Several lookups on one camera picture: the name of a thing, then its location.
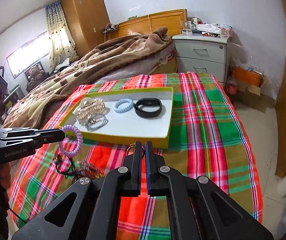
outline metal bolt head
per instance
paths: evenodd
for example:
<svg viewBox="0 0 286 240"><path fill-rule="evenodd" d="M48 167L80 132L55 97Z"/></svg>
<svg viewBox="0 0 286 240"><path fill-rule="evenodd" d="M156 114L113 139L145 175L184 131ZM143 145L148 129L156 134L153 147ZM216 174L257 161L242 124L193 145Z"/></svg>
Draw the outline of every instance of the metal bolt head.
<svg viewBox="0 0 286 240"><path fill-rule="evenodd" d="M91 180L88 177L82 177L79 180L79 183L82 185L87 185Z"/></svg>
<svg viewBox="0 0 286 240"><path fill-rule="evenodd" d="M119 167L118 168L118 172L119 173L126 173L128 171L128 168L125 166Z"/></svg>
<svg viewBox="0 0 286 240"><path fill-rule="evenodd" d="M209 179L205 176L201 176L201 177L199 177L199 182L202 184L206 184L209 182Z"/></svg>
<svg viewBox="0 0 286 240"><path fill-rule="evenodd" d="M170 171L170 167L168 167L168 166L162 166L162 167L160 168L160 171L161 171L161 172L169 172L169 171Z"/></svg>

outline glass cup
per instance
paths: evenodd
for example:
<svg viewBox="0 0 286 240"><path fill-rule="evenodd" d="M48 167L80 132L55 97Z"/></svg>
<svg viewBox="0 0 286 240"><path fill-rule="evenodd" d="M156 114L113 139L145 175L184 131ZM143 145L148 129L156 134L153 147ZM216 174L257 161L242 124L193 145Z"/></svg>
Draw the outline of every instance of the glass cup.
<svg viewBox="0 0 286 240"><path fill-rule="evenodd" d="M181 21L182 34L192 35L192 23L191 21Z"/></svg>

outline nightstand drawer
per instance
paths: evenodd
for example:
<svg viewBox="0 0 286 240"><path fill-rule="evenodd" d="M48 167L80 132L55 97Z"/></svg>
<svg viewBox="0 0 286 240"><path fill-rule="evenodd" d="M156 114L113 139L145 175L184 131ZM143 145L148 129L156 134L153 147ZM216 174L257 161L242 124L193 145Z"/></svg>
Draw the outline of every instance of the nightstand drawer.
<svg viewBox="0 0 286 240"><path fill-rule="evenodd" d="M213 75L219 82L224 82L225 64L194 59L186 57L177 57L178 72L194 72L194 73L208 73Z"/></svg>
<svg viewBox="0 0 286 240"><path fill-rule="evenodd" d="M226 44L208 41L175 40L175 46L179 57L226 63Z"/></svg>

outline window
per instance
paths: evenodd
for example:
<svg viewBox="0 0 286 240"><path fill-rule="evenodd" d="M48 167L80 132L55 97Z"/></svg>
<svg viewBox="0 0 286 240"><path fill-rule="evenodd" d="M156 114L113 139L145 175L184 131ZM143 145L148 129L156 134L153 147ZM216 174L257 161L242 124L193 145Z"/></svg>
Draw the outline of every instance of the window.
<svg viewBox="0 0 286 240"><path fill-rule="evenodd" d="M48 38L48 34L47 32L44 32L9 55L7 57L7 62L13 77L16 78L25 69L48 55L50 52L50 45L51 42Z"/></svg>

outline black fitness tracker band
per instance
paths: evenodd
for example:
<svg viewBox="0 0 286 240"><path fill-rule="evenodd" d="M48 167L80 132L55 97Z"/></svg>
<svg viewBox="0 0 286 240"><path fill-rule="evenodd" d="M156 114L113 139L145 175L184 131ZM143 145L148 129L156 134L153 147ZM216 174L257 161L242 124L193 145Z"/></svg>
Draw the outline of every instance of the black fitness tracker band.
<svg viewBox="0 0 286 240"><path fill-rule="evenodd" d="M154 112L147 112L139 108L139 106L159 106L160 108ZM153 118L157 117L162 111L162 102L157 98L142 98L134 104L134 109L139 117Z"/></svg>

